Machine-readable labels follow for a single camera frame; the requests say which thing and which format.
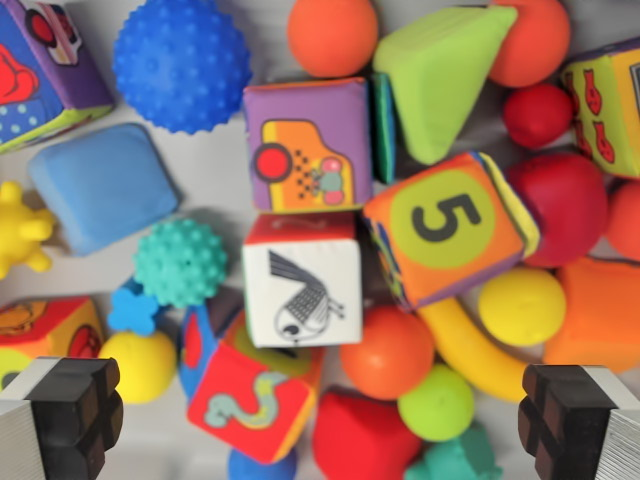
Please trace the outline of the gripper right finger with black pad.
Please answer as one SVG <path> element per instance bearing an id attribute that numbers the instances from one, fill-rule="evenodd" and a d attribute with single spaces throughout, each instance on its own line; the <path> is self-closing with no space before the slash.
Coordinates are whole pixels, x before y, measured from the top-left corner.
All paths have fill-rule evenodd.
<path id="1" fill-rule="evenodd" d="M 604 366 L 526 367 L 518 432 L 541 479 L 637 479 L 639 398 Z"/>

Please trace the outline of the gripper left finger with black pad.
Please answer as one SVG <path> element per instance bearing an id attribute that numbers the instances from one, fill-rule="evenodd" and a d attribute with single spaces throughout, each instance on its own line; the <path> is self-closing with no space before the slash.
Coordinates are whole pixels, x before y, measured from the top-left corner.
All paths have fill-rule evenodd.
<path id="1" fill-rule="evenodd" d="M 38 357 L 1 380 L 1 477 L 95 479 L 123 425 L 115 359 Z"/>

